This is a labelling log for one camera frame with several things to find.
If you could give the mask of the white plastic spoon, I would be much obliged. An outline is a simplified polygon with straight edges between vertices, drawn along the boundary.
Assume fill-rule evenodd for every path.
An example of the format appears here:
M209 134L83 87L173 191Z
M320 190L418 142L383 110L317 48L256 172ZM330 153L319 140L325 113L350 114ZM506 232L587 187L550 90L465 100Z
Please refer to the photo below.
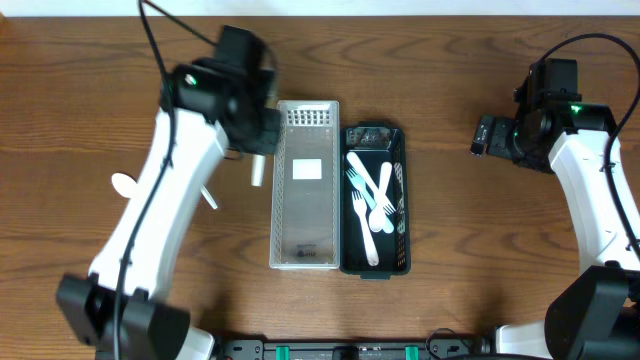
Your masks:
M211 195L211 193L208 191L206 186L202 186L201 187L201 195L203 196L203 198L205 199L205 201L209 204L209 206L213 209L213 210L217 210L218 209L218 204L215 201L214 197Z
M125 173L114 173L111 175L111 183L115 191L122 197L130 199L136 194L137 181Z
M266 156L254 154L252 159L251 185L261 187L264 179Z

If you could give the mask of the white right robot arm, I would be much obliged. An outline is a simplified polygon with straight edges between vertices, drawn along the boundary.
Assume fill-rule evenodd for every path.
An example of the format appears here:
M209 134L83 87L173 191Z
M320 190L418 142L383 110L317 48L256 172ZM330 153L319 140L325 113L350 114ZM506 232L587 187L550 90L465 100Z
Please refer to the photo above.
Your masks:
M607 142L615 129L608 107L548 105L515 120L484 115L471 153L554 174L578 243L579 277L543 320L503 325L494 351L542 359L636 359L639 356L639 259L628 230L639 212L619 156Z

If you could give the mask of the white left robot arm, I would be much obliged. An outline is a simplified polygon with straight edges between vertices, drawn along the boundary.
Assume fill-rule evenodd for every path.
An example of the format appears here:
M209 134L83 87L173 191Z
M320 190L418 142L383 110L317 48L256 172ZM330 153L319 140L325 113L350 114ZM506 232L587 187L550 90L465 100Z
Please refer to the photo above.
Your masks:
M201 189L230 148L272 154L274 71L254 80L190 70L163 90L152 145L129 202L86 277L66 274L56 302L100 359L208 359L215 339L167 304Z

